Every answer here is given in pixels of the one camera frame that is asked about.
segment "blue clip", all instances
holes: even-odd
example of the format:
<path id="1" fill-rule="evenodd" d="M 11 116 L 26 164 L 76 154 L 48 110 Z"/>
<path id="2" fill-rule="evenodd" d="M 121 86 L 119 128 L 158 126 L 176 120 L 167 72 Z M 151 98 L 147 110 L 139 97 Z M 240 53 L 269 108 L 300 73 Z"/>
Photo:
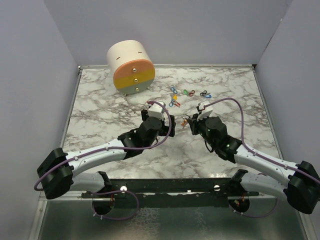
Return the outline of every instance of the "blue clip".
<path id="1" fill-rule="evenodd" d="M 174 106 L 174 99 L 171 99 L 171 102 L 169 103 L 169 107 L 173 107 Z"/>
<path id="2" fill-rule="evenodd" d="M 207 90 L 204 90 L 203 92 L 201 92 L 200 96 L 207 98 L 207 99 L 212 98 L 212 96 L 210 95 L 210 92 L 208 92 Z"/>
<path id="3" fill-rule="evenodd" d="M 170 90 L 174 93 L 174 94 L 177 94 L 178 93 L 178 91 L 172 86 L 172 87 L 170 87 Z"/>

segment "gray wall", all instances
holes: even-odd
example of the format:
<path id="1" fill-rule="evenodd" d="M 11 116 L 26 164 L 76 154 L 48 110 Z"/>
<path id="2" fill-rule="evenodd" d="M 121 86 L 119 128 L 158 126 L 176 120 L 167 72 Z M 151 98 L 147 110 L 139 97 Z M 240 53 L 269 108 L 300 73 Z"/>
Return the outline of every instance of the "gray wall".
<path id="1" fill-rule="evenodd" d="M 286 0 L 44 0 L 79 65 L 140 41 L 157 64 L 256 64 Z"/>
<path id="2" fill-rule="evenodd" d="M 285 159 L 320 173 L 320 1 L 294 0 L 256 73 Z M 320 204 L 311 218 L 320 238 Z"/>
<path id="3" fill-rule="evenodd" d="M 27 239 L 36 169 L 59 146 L 77 65 L 42 0 L 0 3 L 0 238 Z"/>

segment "plastic clip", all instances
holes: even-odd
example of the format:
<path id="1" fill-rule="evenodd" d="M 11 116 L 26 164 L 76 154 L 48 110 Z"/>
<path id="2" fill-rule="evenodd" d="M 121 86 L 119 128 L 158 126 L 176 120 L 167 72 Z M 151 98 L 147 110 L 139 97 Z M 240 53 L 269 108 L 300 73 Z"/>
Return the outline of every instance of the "plastic clip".
<path id="1" fill-rule="evenodd" d="M 210 92 L 208 92 L 207 90 L 204 90 L 203 92 L 201 92 L 200 96 L 207 98 L 207 99 L 212 98 L 212 96 L 210 95 Z"/>
<path id="2" fill-rule="evenodd" d="M 174 100 L 178 99 L 177 94 L 170 94 L 170 96 L 171 96 L 171 99 L 174 99 Z"/>
<path id="3" fill-rule="evenodd" d="M 189 92 L 189 97 L 192 97 L 194 94 L 196 93 L 196 91 L 195 90 L 191 90 L 191 92 Z"/>
<path id="4" fill-rule="evenodd" d="M 173 104 L 176 105 L 178 108 L 180 108 L 181 104 L 178 103 L 176 100 L 173 99 Z"/>
<path id="5" fill-rule="evenodd" d="M 189 97 L 192 97 L 196 93 L 196 91 L 191 90 L 191 92 L 188 92 L 187 90 L 183 90 L 183 93 Z"/>
<path id="6" fill-rule="evenodd" d="M 171 99 L 171 102 L 169 103 L 169 107 L 173 107 L 174 106 L 174 99 Z"/>
<path id="7" fill-rule="evenodd" d="M 183 123 L 181 123 L 182 129 L 185 128 L 185 126 L 187 125 L 188 120 L 184 117 Z"/>
<path id="8" fill-rule="evenodd" d="M 174 94 L 177 94 L 178 93 L 178 91 L 172 86 L 172 87 L 170 87 L 170 90 L 174 93 Z"/>

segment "marble table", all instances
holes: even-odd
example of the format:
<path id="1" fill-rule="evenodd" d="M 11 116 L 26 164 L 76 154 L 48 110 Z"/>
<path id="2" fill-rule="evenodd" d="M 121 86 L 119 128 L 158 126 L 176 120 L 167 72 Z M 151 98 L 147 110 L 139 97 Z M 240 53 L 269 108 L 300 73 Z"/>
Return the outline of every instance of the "marble table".
<path id="1" fill-rule="evenodd" d="M 207 90 L 210 101 L 225 97 L 237 99 L 244 111 L 244 139 L 247 144 L 266 154 L 279 157 L 262 98 L 251 67 L 157 67 L 153 84 L 143 92 L 124 96 L 113 85 L 109 69 L 84 69 L 80 79 L 64 151 L 79 151 L 107 143 L 120 134 L 137 128 L 146 101 L 167 104 L 176 118 L 176 135 L 159 147 L 141 155 L 111 162 L 88 170 L 104 171 L 110 178 L 223 178 L 232 177 L 245 166 L 233 164 L 209 153 L 204 140 L 192 136 L 189 126 L 183 128 L 183 116 L 197 112 L 199 102 L 206 100 L 200 92 Z M 178 90 L 181 107 L 168 107 L 172 93 Z M 195 90 L 190 97 L 183 90 Z M 212 116 L 219 116 L 227 125 L 228 134 L 241 137 L 238 106 L 225 101 L 213 107 Z"/>

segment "cream cylinder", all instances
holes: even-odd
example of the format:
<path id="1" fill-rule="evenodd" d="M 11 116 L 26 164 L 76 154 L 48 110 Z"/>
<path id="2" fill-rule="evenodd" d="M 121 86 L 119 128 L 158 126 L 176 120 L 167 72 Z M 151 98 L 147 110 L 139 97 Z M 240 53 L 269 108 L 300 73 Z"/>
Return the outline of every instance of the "cream cylinder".
<path id="1" fill-rule="evenodd" d="M 145 48 L 135 40 L 121 41 L 106 54 L 114 86 L 124 94 L 144 91 L 155 78 L 155 66 Z"/>

